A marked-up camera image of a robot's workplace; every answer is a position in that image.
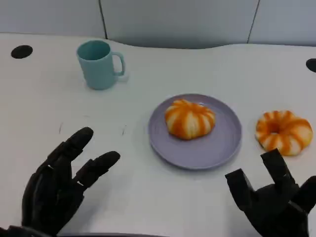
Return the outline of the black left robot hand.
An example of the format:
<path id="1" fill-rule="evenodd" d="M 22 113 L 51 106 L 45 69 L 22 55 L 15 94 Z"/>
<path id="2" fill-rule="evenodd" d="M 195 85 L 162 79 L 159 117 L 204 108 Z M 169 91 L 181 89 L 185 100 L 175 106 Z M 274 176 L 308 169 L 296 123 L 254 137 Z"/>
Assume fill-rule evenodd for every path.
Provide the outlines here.
<path id="1" fill-rule="evenodd" d="M 117 163 L 120 154 L 110 151 L 89 159 L 72 175 L 75 160 L 93 136 L 84 127 L 59 144 L 37 168 L 22 198 L 22 226 L 57 235 L 80 207 L 84 192 Z"/>

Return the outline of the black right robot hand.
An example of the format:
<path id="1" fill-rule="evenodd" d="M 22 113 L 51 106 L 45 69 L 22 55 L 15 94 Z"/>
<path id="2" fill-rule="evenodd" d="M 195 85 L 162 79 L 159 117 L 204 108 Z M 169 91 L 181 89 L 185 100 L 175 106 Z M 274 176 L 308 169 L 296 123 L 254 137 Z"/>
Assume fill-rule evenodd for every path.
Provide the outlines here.
<path id="1" fill-rule="evenodd" d="M 232 197 L 263 237 L 307 237 L 316 204 L 316 178 L 299 186 L 278 149 L 261 155 L 273 183 L 254 190 L 242 169 L 225 175 Z"/>

